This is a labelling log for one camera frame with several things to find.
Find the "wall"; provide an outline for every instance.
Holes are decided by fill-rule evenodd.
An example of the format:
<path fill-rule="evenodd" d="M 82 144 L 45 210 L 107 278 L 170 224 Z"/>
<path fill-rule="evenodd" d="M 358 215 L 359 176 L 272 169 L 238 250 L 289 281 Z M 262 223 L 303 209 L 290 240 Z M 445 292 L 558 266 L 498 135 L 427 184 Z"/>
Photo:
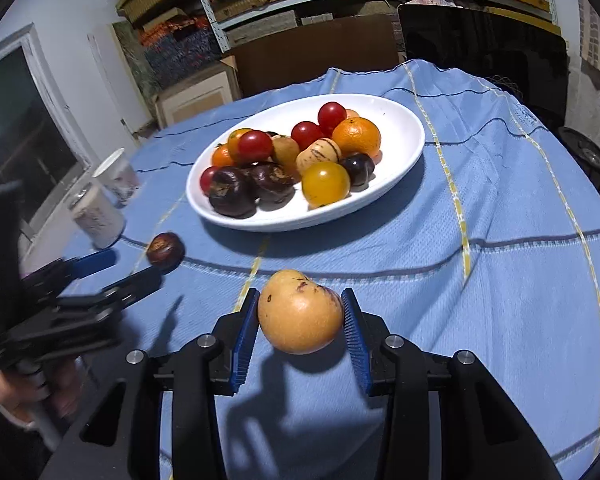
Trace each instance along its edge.
<path fill-rule="evenodd" d="M 558 26 L 568 42 L 569 89 L 565 125 L 585 134 L 600 147 L 600 72 L 580 57 L 578 0 L 555 0 Z"/>
<path fill-rule="evenodd" d="M 136 145 L 101 78 L 87 35 L 120 21 L 117 0 L 16 0 L 0 21 L 0 41 L 33 23 L 53 78 L 96 159 Z"/>

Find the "blue tablecloth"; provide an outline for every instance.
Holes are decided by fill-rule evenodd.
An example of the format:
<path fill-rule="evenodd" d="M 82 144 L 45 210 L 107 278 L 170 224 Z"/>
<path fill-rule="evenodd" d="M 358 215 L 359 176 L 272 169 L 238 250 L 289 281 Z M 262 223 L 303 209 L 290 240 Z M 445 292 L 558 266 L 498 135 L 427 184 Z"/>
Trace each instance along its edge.
<path fill-rule="evenodd" d="M 316 94 L 361 92 L 410 108 L 426 131 L 415 167 L 372 206 L 272 235 L 203 222 L 184 185 L 198 154 L 256 112 Z M 133 344 L 174 351 L 289 267 L 341 291 L 422 349 L 476 352 L 567 480 L 600 448 L 600 197 L 528 109 L 491 83 L 414 60 L 324 76 L 216 108 L 159 132 L 133 160 L 141 190 L 124 210 L 115 267 L 72 292 L 147 265 L 145 244 L 177 232 L 184 264 L 126 311 Z M 66 256 L 92 251 L 76 235 Z M 273 351 L 260 333 L 247 383 L 218 397 L 231 480 L 373 477 L 383 405 L 360 394 L 342 340 L 314 356 Z M 169 474 L 169 403 L 162 474 Z"/>

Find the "white plate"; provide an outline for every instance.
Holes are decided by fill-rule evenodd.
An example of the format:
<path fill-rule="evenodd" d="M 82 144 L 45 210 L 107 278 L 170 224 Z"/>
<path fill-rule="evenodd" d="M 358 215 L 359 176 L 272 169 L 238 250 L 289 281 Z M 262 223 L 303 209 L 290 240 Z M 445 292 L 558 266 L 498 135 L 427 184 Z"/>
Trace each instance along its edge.
<path fill-rule="evenodd" d="M 373 178 L 362 191 L 353 190 L 339 202 L 310 210 L 302 195 L 300 184 L 296 193 L 284 206 L 257 212 L 244 219 L 223 216 L 213 210 L 208 198 L 200 189 L 200 174 L 211 165 L 211 155 L 229 134 L 238 128 L 253 128 L 289 136 L 291 129 L 300 121 L 317 123 L 320 107 L 336 101 L 345 108 L 357 111 L 361 117 L 372 121 L 382 135 L 382 160 L 376 165 Z M 352 213 L 389 191 L 416 163 L 424 147 L 424 128 L 419 118 L 401 104 L 382 97 L 364 94 L 330 94 L 305 97 L 284 103 L 255 114 L 214 140 L 198 157 L 187 179 L 187 198 L 192 208 L 210 222 L 243 231 L 276 232 L 291 231 L 322 224 Z"/>

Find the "tablecloth wrinkle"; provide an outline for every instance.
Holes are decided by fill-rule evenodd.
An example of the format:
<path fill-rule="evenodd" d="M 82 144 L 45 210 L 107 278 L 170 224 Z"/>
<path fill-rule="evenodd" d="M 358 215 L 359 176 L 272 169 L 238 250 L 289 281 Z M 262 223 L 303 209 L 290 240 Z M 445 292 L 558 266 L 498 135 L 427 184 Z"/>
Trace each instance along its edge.
<path fill-rule="evenodd" d="M 195 214 L 185 182 L 216 137 L 259 111 L 330 92 L 334 100 L 384 95 L 422 121 L 422 156 L 392 190 L 327 224 L 270 235 Z M 474 351 L 565 480 L 592 462 L 600 448 L 600 196 L 515 97 L 422 60 L 365 74 L 331 68 L 168 126 L 132 163 L 141 189 L 122 210 L 119 261 L 74 293 L 147 265 L 144 251 L 158 232 L 179 234 L 186 257 L 161 290 L 125 311 L 127 344 L 155 351 L 159 340 L 176 351 L 239 306 L 248 286 L 262 289 L 277 270 L 298 269 L 338 293 L 352 286 L 364 310 L 425 351 Z M 91 251 L 78 232 L 66 256 Z M 373 478 L 384 417 L 384 399 L 376 400 L 359 391 L 342 336 L 301 358 L 275 351 L 259 333 L 246 383 L 216 398 L 228 477 Z M 160 426 L 168 480 L 169 395 Z"/>

